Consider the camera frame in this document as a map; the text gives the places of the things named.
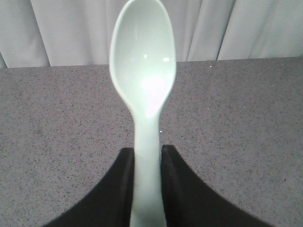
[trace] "curtain fold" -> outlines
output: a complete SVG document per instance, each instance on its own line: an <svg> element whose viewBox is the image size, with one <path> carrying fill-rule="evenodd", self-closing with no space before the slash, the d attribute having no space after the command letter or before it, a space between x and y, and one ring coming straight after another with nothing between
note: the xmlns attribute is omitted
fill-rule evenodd
<svg viewBox="0 0 303 227"><path fill-rule="evenodd" d="M108 64L127 0L1 0L0 67ZM163 0L177 61L303 56L303 0Z"/></svg>
<svg viewBox="0 0 303 227"><path fill-rule="evenodd" d="M0 52L9 68L48 66L30 0L0 1Z"/></svg>

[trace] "spoon bowl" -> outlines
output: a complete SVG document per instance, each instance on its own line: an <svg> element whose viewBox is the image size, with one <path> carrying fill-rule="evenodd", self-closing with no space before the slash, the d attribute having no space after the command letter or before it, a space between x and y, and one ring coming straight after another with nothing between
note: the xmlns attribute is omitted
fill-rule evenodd
<svg viewBox="0 0 303 227"><path fill-rule="evenodd" d="M133 114L155 115L168 96L176 71L169 16L157 0L131 0L112 38L110 72Z"/></svg>
<svg viewBox="0 0 303 227"><path fill-rule="evenodd" d="M159 0L130 0L117 19L110 48L113 84L135 124L131 227L164 227L159 116L176 73L173 31Z"/></svg>

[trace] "gray countertop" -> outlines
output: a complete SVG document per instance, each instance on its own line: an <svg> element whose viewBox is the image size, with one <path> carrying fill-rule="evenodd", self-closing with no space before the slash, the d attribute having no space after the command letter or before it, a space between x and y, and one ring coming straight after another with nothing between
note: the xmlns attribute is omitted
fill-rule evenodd
<svg viewBox="0 0 303 227"><path fill-rule="evenodd" d="M303 58L178 63L160 117L220 195L303 226ZM0 226L40 226L104 176L134 126L107 65L0 70Z"/></svg>

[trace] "white spoon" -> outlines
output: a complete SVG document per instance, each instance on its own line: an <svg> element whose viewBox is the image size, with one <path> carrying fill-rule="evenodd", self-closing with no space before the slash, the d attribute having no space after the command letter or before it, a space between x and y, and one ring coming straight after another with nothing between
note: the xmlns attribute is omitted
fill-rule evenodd
<svg viewBox="0 0 303 227"><path fill-rule="evenodd" d="M113 84L135 124L131 227L166 226L160 186L159 115L175 80L175 44L158 0L130 0L117 19L109 60Z"/></svg>

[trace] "ceramic spoon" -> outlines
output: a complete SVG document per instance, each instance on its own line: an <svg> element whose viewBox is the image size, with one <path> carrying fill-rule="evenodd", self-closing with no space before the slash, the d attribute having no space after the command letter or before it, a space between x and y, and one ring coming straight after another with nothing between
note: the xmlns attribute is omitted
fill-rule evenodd
<svg viewBox="0 0 303 227"><path fill-rule="evenodd" d="M113 84L135 124L131 227L163 227L159 115L176 72L169 16L158 0L130 0L114 28L110 48Z"/></svg>

